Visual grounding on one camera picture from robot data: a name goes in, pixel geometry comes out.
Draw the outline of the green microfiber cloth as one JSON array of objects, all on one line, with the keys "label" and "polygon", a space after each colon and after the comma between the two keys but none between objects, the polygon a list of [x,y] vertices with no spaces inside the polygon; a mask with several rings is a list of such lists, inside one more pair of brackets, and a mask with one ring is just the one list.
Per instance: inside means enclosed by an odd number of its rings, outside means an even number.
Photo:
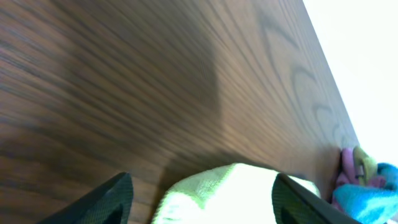
[{"label": "green microfiber cloth", "polygon": [[278,172],[234,163],[187,177],[166,191],[155,224],[275,223],[272,187]]}]

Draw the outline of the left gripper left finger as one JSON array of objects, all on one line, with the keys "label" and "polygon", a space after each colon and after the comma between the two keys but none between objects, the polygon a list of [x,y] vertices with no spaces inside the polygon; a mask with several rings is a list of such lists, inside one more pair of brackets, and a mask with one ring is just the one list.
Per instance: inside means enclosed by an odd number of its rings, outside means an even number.
[{"label": "left gripper left finger", "polygon": [[40,224],[127,224],[134,198],[131,175],[121,172]]}]

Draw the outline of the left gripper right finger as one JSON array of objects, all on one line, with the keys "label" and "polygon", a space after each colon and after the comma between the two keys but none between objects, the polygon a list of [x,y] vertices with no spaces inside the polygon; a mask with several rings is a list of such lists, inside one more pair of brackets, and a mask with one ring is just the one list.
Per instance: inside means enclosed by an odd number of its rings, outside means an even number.
[{"label": "left gripper right finger", "polygon": [[285,174],[277,174],[271,199],[277,224],[359,224]]}]

